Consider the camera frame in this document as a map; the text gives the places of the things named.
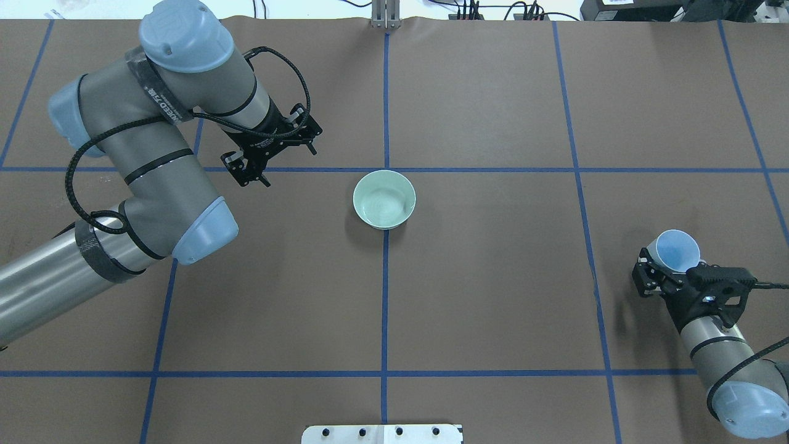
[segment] blue tape line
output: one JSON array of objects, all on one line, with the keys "label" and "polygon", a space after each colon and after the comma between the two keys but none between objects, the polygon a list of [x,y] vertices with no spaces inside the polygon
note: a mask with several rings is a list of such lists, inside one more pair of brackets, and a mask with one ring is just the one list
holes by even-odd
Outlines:
[{"label": "blue tape line", "polygon": [[140,444],[145,444],[148,440],[148,426],[151,424],[151,412],[153,412],[153,397],[156,393],[156,377],[152,377],[148,384],[148,400],[145,401],[145,416],[143,417],[143,427],[140,430]]},{"label": "blue tape line", "polygon": [[148,401],[145,403],[145,416],[143,426],[140,430],[140,444],[144,444],[148,439],[148,424],[151,422],[151,411],[153,410],[153,400],[156,395],[156,379],[158,378],[159,365],[162,362],[162,349],[164,348],[164,334],[167,331],[167,319],[170,317],[170,301],[173,299],[175,288],[175,273],[178,271],[178,261],[173,259],[170,266],[170,280],[167,283],[167,294],[164,298],[164,308],[162,310],[162,323],[159,325],[159,338],[156,341],[156,354],[153,359],[153,375],[151,384],[148,388]]},{"label": "blue tape line", "polygon": [[36,71],[39,70],[39,64],[41,63],[41,58],[44,56],[44,48],[47,47],[49,38],[52,35],[53,26],[54,26],[54,20],[50,20],[50,23],[47,26],[47,32],[44,33],[44,40],[41,42],[41,47],[39,48],[39,54],[36,56],[36,61],[33,63],[33,69],[30,70],[28,83],[24,86],[24,91],[22,92],[22,98],[19,100],[19,105],[17,106],[17,113],[13,116],[13,121],[11,122],[11,129],[8,131],[8,137],[6,137],[6,144],[3,145],[2,147],[2,153],[0,153],[0,167],[2,167],[4,162],[6,162],[6,156],[8,155],[8,150],[11,148],[11,141],[13,140],[13,133],[14,131],[17,130],[17,124],[19,123],[19,118],[22,116],[22,110],[24,109],[24,102],[27,101],[28,94],[30,93],[30,87],[33,86],[33,79],[36,77]]},{"label": "blue tape line", "polygon": [[737,81],[737,73],[735,72],[734,63],[731,61],[731,53],[729,52],[729,43],[726,41],[726,32],[724,31],[724,23],[721,20],[718,20],[718,32],[720,33],[720,41],[724,45],[724,53],[726,54],[726,63],[729,65],[729,74],[731,74],[731,82],[734,83],[735,92],[737,92],[737,99],[740,102],[740,107],[742,108],[742,114],[745,115],[745,122],[748,126],[748,132],[750,133],[750,139],[753,141],[753,148],[756,149],[756,156],[759,158],[759,164],[761,165],[761,170],[765,174],[765,181],[767,182],[767,190],[770,192],[770,198],[772,199],[772,204],[776,208],[776,214],[778,215],[778,222],[781,224],[781,230],[783,231],[783,240],[789,246],[789,229],[787,229],[786,220],[783,218],[783,212],[781,211],[781,205],[778,202],[778,197],[776,196],[776,190],[772,186],[772,180],[770,179],[770,173],[767,169],[767,163],[765,162],[765,156],[761,152],[761,146],[759,145],[759,140],[756,137],[756,130],[753,128],[753,123],[750,120],[750,113],[748,112],[748,107],[745,105],[745,99],[742,97],[742,91],[739,87],[739,82]]},{"label": "blue tape line", "polygon": [[564,65],[562,62],[562,50],[559,43],[559,29],[556,22],[552,22],[553,40],[556,48],[556,63],[559,68],[559,83],[562,86],[562,100],[564,102],[564,115],[567,121],[567,135],[570,139],[570,152],[573,157],[573,168],[575,169],[575,186],[578,190],[578,204],[581,207],[581,223],[584,228],[584,238],[586,241],[586,258],[589,261],[589,269],[592,271],[594,283],[594,298],[597,310],[597,328],[600,332],[600,345],[603,349],[603,362],[606,370],[606,383],[608,384],[608,402],[611,406],[611,420],[614,426],[614,438],[617,444],[622,444],[622,433],[619,429],[619,413],[616,407],[616,394],[614,391],[614,378],[611,376],[611,360],[608,356],[608,338],[605,333],[605,321],[603,319],[603,304],[600,301],[600,286],[597,283],[597,271],[595,269],[594,254],[592,252],[592,236],[589,234],[589,219],[586,216],[586,202],[584,199],[583,184],[581,183],[581,171],[578,165],[578,151],[575,147],[575,134],[573,132],[573,119],[570,114],[570,100],[567,96],[567,81],[564,76]]},{"label": "blue tape line", "polygon": [[401,173],[571,173],[568,167],[395,167]]},{"label": "blue tape line", "polygon": [[[266,172],[283,173],[371,173],[379,167],[269,167]],[[573,167],[394,167],[401,173],[575,173]],[[65,172],[65,167],[0,167],[0,171]],[[78,167],[77,171],[114,172],[115,167]],[[209,173],[227,172],[224,167],[205,167]],[[676,167],[579,167],[582,173],[763,173],[763,168],[676,168]],[[770,173],[789,173],[789,168],[768,168]]]},{"label": "blue tape line", "polygon": [[203,119],[197,119],[197,132],[195,132],[195,148],[192,150],[197,156],[197,153],[200,152],[200,139],[203,137]]},{"label": "blue tape line", "polygon": [[633,369],[633,370],[612,370],[614,376],[672,376],[672,375],[694,375],[694,368],[652,368],[652,369]]},{"label": "blue tape line", "polygon": [[[52,172],[63,173],[66,167],[0,167],[0,171],[9,172]],[[114,172],[118,169],[115,167],[78,167],[77,171],[84,172]]]},{"label": "blue tape line", "polygon": [[0,378],[150,378],[150,371],[6,370]]},{"label": "blue tape line", "polygon": [[[268,167],[265,172],[275,173],[372,173],[379,167]],[[206,172],[227,172],[224,167],[206,167]]]},{"label": "blue tape line", "polygon": [[761,173],[760,168],[579,167],[582,173]]},{"label": "blue tape line", "polygon": [[389,168],[389,33],[383,36],[383,167]]},{"label": "blue tape line", "polygon": [[605,370],[391,370],[391,378],[525,378],[546,376],[605,376]]},{"label": "blue tape line", "polygon": [[383,232],[383,273],[381,282],[381,423],[388,419],[389,371],[389,230]]},{"label": "blue tape line", "polygon": [[[601,377],[606,370],[0,371],[0,378],[540,378]],[[614,376],[695,375],[692,368],[611,370]]]},{"label": "blue tape line", "polygon": [[159,378],[380,378],[378,370],[336,371],[160,371]]}]

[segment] electrical cable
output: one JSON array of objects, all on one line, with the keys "label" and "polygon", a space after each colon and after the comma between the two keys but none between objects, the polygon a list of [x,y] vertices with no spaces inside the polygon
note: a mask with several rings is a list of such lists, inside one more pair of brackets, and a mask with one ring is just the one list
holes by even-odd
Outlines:
[{"label": "electrical cable", "polygon": [[564,16],[564,17],[569,17],[569,18],[571,18],[571,19],[573,19],[573,20],[575,20],[575,21],[581,21],[581,20],[577,19],[576,17],[573,17],[573,16],[571,16],[570,14],[565,14],[565,13],[539,13],[539,14],[537,14],[536,16],[534,16],[534,18],[537,18],[537,17],[545,17],[545,16],[547,16],[547,15],[558,15],[558,16]]},{"label": "electrical cable", "polygon": [[541,16],[540,14],[544,12],[545,9],[537,4],[537,0],[534,0],[534,3],[529,7],[529,11],[523,15],[522,20],[542,21],[545,16]]},{"label": "electrical cable", "polygon": [[753,285],[754,290],[789,290],[789,284],[777,284],[775,282],[757,282]]},{"label": "electrical cable", "polygon": [[512,9],[513,9],[515,6],[517,6],[517,5],[523,5],[523,16],[525,17],[525,15],[528,13],[528,12],[527,12],[527,8],[529,7],[529,5],[526,5],[526,2],[515,2],[515,3],[513,3],[512,5],[510,5],[510,8],[509,8],[509,9],[507,9],[507,13],[506,13],[506,14],[504,14],[504,20],[506,20],[506,19],[507,19],[507,17],[509,17],[509,16],[510,16],[510,12],[511,12],[511,11],[512,11]]},{"label": "electrical cable", "polygon": [[[435,3],[436,5],[454,6],[454,4],[452,4],[452,3],[441,2],[439,0],[428,0],[428,2]],[[510,5],[480,5],[480,8],[509,8],[509,7],[510,7]]]},{"label": "electrical cable", "polygon": [[270,47],[254,47],[254,48],[252,48],[249,51],[246,51],[244,53],[244,58],[249,60],[249,59],[251,59],[251,58],[255,57],[256,55],[258,55],[260,53],[263,53],[263,52],[270,52],[273,55],[276,55],[277,57],[282,59],[296,73],[296,75],[298,76],[298,80],[301,82],[301,87],[304,89],[304,96],[305,96],[306,105],[305,105],[304,114],[302,115],[301,123],[297,127],[293,128],[293,130],[288,131],[287,133],[282,133],[282,134],[259,133],[259,132],[255,131],[255,130],[250,130],[249,128],[245,128],[243,126],[240,126],[240,125],[237,125],[235,123],[229,122],[229,121],[227,121],[225,119],[222,119],[220,117],[216,117],[214,115],[205,114],[205,113],[202,113],[202,112],[194,112],[194,111],[190,111],[189,113],[193,117],[206,119],[206,120],[211,120],[212,122],[217,122],[217,123],[219,123],[221,125],[224,125],[224,126],[227,126],[228,128],[231,128],[233,130],[241,131],[242,133],[251,134],[251,135],[257,136],[257,137],[264,137],[264,138],[267,138],[267,139],[284,139],[284,138],[295,136],[296,134],[299,133],[299,131],[303,130],[304,127],[307,125],[307,119],[309,117],[309,112],[310,112],[311,106],[312,106],[312,103],[311,103],[311,100],[310,100],[310,97],[309,97],[309,90],[307,89],[307,82],[304,80],[304,76],[301,75],[301,71],[299,71],[299,69],[293,64],[293,62],[288,60],[287,57],[285,57],[284,55],[280,54],[279,52],[271,49]]},{"label": "electrical cable", "polygon": [[364,5],[357,5],[356,3],[351,2],[350,0],[340,0],[340,2],[348,3],[349,5],[354,5],[357,8],[366,8],[372,4],[372,2],[370,2],[370,3],[365,3]]},{"label": "electrical cable", "polygon": [[715,397],[715,393],[718,391],[718,389],[726,381],[728,381],[729,378],[734,376],[738,371],[742,370],[743,368],[748,367],[751,363],[758,361],[759,359],[762,358],[762,356],[772,353],[786,344],[789,344],[789,336],[776,342],[773,345],[770,345],[769,347],[765,348],[759,353],[756,353],[750,358],[743,360],[741,363],[737,364],[734,368],[729,370],[725,375],[721,376],[720,379],[718,379],[718,381],[715,384],[712,384],[712,387],[709,388],[709,393],[707,393],[707,410],[709,410],[709,413],[712,415],[712,417],[720,421],[720,418],[718,418],[718,414],[715,413],[715,409],[712,408],[712,399]]},{"label": "electrical cable", "polygon": [[[304,127],[307,125],[307,121],[308,121],[308,118],[309,118],[309,113],[311,111],[311,106],[312,106],[311,100],[310,100],[310,96],[309,96],[309,89],[307,88],[307,82],[304,80],[304,76],[301,75],[301,71],[299,71],[299,69],[296,67],[296,65],[293,64],[293,62],[291,62],[287,57],[285,57],[284,55],[280,54],[279,52],[271,49],[270,47],[254,47],[254,48],[252,48],[249,51],[246,51],[244,53],[244,58],[248,62],[251,58],[253,58],[253,57],[255,57],[255,56],[257,56],[257,55],[259,55],[261,53],[264,53],[264,52],[270,52],[273,55],[276,55],[277,57],[282,59],[296,73],[299,81],[301,82],[301,87],[304,89],[306,105],[305,105],[304,113],[301,115],[301,123],[298,126],[296,126],[293,130],[288,131],[286,133],[282,133],[282,134],[267,134],[267,133],[259,133],[259,132],[255,131],[255,130],[250,130],[249,128],[245,128],[243,126],[236,125],[235,123],[232,123],[232,122],[227,121],[225,119],[221,119],[219,117],[215,117],[214,115],[210,115],[210,114],[190,111],[189,113],[192,115],[192,117],[199,118],[199,119],[211,120],[212,122],[217,122],[217,123],[219,123],[221,125],[227,126],[227,127],[231,128],[231,129],[234,129],[234,130],[237,130],[237,131],[241,131],[243,133],[252,134],[252,135],[255,135],[257,137],[264,137],[264,138],[269,138],[269,139],[283,139],[283,138],[286,138],[286,137],[291,137],[291,136],[294,136],[294,135],[298,134],[299,131],[303,130]],[[98,136],[96,136],[96,137],[92,138],[91,140],[85,142],[74,153],[74,155],[71,158],[71,161],[69,162],[69,166],[65,170],[65,195],[69,199],[69,203],[71,204],[71,208],[74,209],[74,212],[77,213],[77,215],[82,220],[84,220],[85,222],[89,223],[92,227],[94,227],[94,228],[96,228],[96,229],[98,229],[100,231],[104,231],[105,233],[109,233],[111,235],[120,235],[120,234],[126,233],[129,230],[129,220],[126,219],[125,216],[123,216],[122,214],[118,213],[117,211],[101,210],[101,211],[93,211],[93,212],[88,213],[87,211],[85,211],[84,208],[82,208],[82,205],[80,205],[80,202],[77,200],[77,196],[74,193],[74,175],[77,172],[77,165],[80,163],[80,159],[82,158],[82,156],[84,156],[84,154],[93,145],[96,145],[96,144],[100,143],[101,141],[107,139],[108,137],[114,136],[115,134],[118,134],[118,133],[120,133],[122,131],[125,131],[125,130],[129,130],[129,129],[132,129],[132,128],[137,128],[138,126],[144,126],[144,125],[148,125],[148,124],[151,124],[151,123],[165,122],[165,121],[166,120],[165,120],[164,116],[157,115],[157,116],[154,116],[154,117],[148,117],[148,118],[145,118],[145,119],[135,120],[133,122],[127,122],[127,123],[124,123],[122,125],[118,125],[115,128],[112,128],[110,130],[104,131],[103,133],[99,134]],[[120,228],[107,227],[106,225],[101,224],[100,222],[98,222],[98,220],[96,219],[97,217],[112,217],[114,219],[118,219],[121,222],[121,227]]]},{"label": "electrical cable", "polygon": [[[69,199],[69,203],[71,204],[71,208],[77,213],[77,215],[82,218],[85,222],[88,222],[92,227],[97,228],[105,233],[110,233],[111,235],[122,235],[123,233],[129,230],[129,221],[123,216],[122,214],[118,213],[117,211],[110,211],[110,210],[103,210],[103,211],[94,211],[88,214],[80,205],[80,202],[77,201],[77,196],[74,193],[74,173],[77,172],[77,164],[80,163],[80,159],[82,156],[95,144],[103,141],[104,139],[114,136],[115,134],[120,133],[121,131],[129,130],[131,128],[136,128],[138,126],[148,125],[155,122],[164,122],[165,118],[162,115],[157,115],[154,117],[148,117],[146,119],[135,120],[133,122],[127,122],[123,125],[118,125],[111,130],[104,131],[103,133],[99,134],[98,136],[92,138],[91,140],[82,144],[82,146],[74,153],[71,157],[71,161],[69,162],[69,167],[65,170],[65,196]],[[121,221],[120,228],[111,228],[107,227],[104,224],[101,224],[96,220],[96,217],[113,217]]]}]

